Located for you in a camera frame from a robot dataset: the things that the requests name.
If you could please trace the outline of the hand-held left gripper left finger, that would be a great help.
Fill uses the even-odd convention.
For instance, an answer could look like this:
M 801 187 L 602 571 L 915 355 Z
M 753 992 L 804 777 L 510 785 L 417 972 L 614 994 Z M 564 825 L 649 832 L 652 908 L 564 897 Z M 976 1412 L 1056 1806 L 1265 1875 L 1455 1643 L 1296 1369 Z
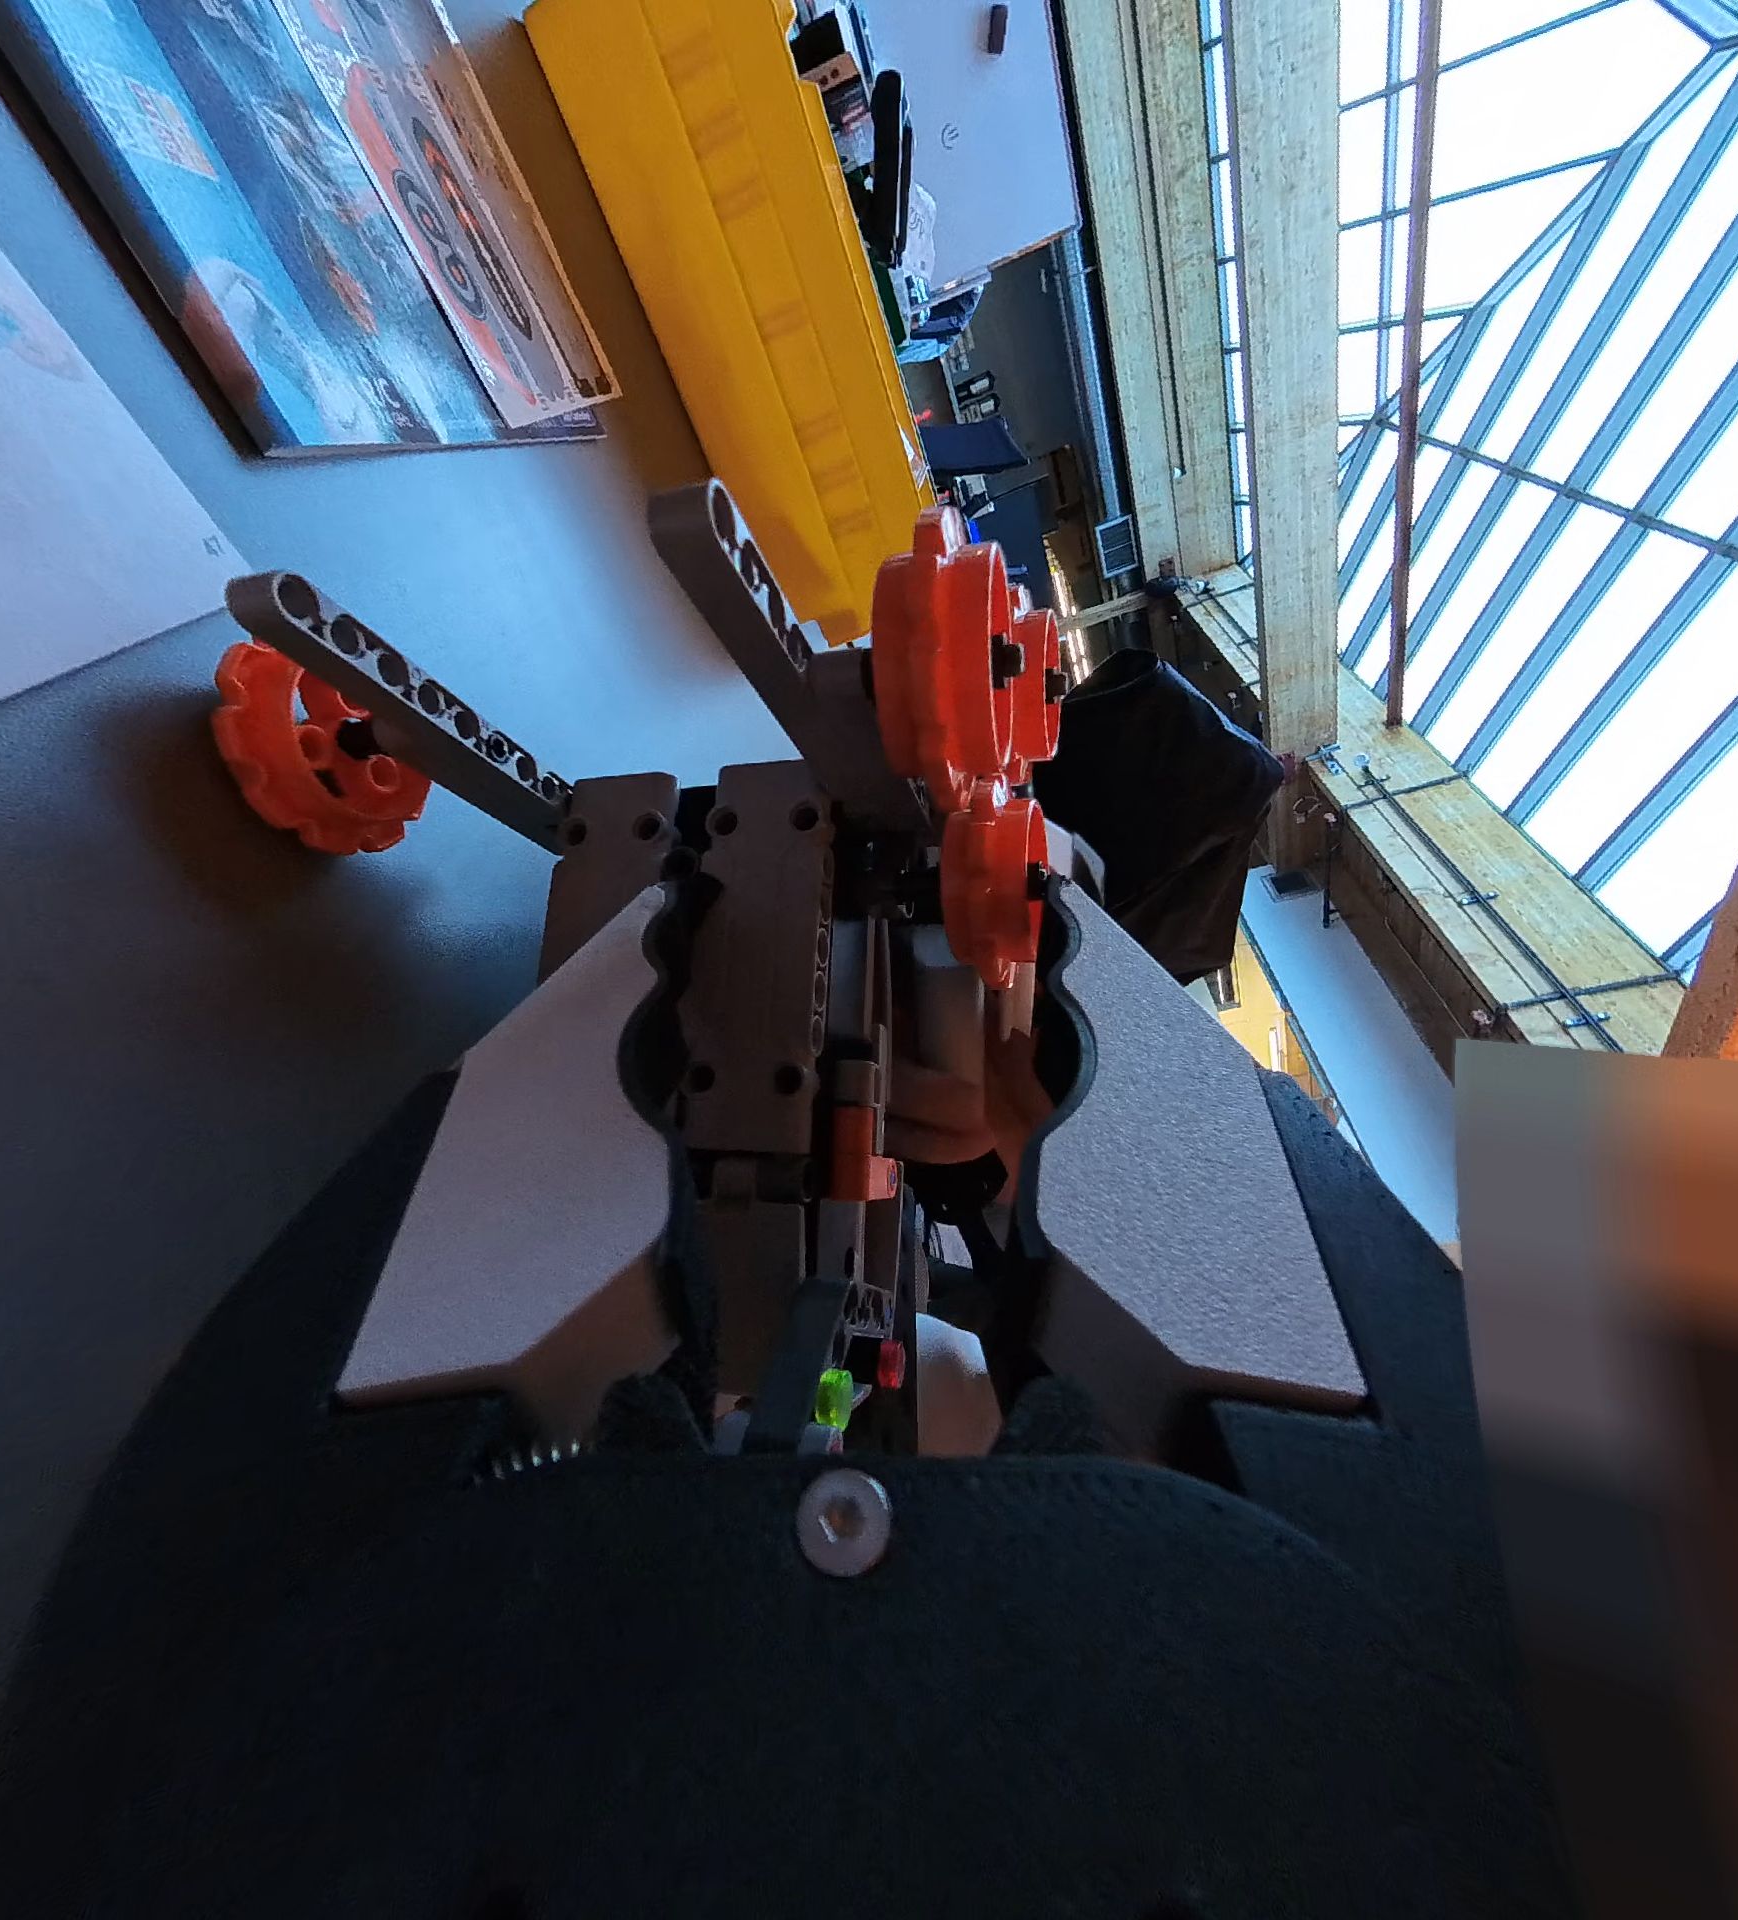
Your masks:
M 692 894 L 652 884 L 464 1057 L 337 1382 L 349 1408 L 503 1392 L 546 1444 L 618 1379 L 709 1361 L 672 1114 Z

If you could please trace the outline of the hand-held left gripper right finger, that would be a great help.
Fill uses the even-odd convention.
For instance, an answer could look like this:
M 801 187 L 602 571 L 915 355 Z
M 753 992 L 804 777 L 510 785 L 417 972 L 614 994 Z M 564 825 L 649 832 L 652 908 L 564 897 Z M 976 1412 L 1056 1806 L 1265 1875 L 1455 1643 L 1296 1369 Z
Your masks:
M 1366 1385 L 1255 1063 L 1098 902 L 1060 884 L 1073 1091 L 1026 1156 L 1048 1259 L 1031 1343 L 1121 1444 L 1191 1396 L 1353 1414 Z

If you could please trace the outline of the grey orange brick robot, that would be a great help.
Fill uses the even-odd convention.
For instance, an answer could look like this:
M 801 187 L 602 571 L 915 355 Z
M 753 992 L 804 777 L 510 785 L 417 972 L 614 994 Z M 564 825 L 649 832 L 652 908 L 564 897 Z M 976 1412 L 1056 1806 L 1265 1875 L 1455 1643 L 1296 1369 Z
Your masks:
M 1043 902 L 1071 864 L 1029 795 L 1067 688 L 1056 623 L 948 505 L 881 565 L 869 637 L 838 651 L 799 623 L 722 482 L 657 497 L 652 535 L 790 758 L 708 787 L 562 781 L 294 572 L 227 588 L 242 639 L 217 673 L 217 745 L 247 802 L 318 850 L 395 838 L 437 787 L 555 852 L 536 987 L 631 897 L 685 884 L 669 1099 L 709 1260 L 709 1361 L 661 1369 L 706 1426 L 743 1415 L 730 1449 L 946 1452 L 960 1417 L 927 1352 L 924 1214 L 982 1214 L 995 1184 L 984 1160 L 917 1150 L 924 1107 L 906 1096 L 917 1058 L 980 1095 L 985 1035 L 1031 1022 Z M 334 1401 L 500 1396 L 568 1453 L 582 1441 L 543 1441 L 497 1388 L 337 1394 L 439 1125 L 366 1257 Z

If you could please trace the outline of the blue robot kit manual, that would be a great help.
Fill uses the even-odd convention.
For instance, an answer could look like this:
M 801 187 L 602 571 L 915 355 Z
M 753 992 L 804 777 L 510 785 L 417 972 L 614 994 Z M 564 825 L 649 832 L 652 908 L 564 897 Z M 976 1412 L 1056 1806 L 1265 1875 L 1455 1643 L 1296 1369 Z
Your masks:
M 264 452 L 602 438 L 503 422 L 277 4 L 0 4 L 0 47 Z

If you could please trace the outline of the yellow plastic bin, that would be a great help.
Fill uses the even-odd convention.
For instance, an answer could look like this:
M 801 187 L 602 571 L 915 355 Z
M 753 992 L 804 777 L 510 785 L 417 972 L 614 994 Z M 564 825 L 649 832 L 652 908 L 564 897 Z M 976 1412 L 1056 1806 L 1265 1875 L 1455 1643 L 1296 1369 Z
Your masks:
M 850 644 L 934 492 L 790 24 L 788 2 L 525 14 L 714 474 L 796 613 Z

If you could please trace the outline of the whiteboard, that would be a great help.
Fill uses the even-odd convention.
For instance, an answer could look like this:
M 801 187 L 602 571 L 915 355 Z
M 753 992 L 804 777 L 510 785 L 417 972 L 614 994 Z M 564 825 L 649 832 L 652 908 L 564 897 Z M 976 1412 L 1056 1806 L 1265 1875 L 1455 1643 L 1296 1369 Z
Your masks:
M 881 65 L 906 82 L 913 178 L 934 197 L 934 274 L 957 287 L 1079 225 L 1070 124 L 1045 2 L 869 2 Z

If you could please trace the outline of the grey desk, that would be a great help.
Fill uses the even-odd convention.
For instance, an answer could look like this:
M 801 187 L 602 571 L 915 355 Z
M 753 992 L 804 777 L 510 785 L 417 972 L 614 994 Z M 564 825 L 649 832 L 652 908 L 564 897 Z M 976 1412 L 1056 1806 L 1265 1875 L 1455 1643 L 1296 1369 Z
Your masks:
M 596 444 L 271 461 L 0 51 L 0 245 L 240 557 L 564 778 L 792 755 L 657 559 L 709 467 L 512 2 L 447 4 L 622 384 Z M 535 982 L 550 861 L 453 795 L 327 861 L 211 740 L 217 613 L 0 704 L 0 1705 L 120 1438 L 223 1292 Z

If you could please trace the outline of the white instruction booklet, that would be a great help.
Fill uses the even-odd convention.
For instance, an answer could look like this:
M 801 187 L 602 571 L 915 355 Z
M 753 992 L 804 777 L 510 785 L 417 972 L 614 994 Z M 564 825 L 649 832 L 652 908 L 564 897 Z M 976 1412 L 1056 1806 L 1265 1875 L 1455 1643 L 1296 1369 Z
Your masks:
M 0 701 L 220 609 L 242 571 L 0 248 Z

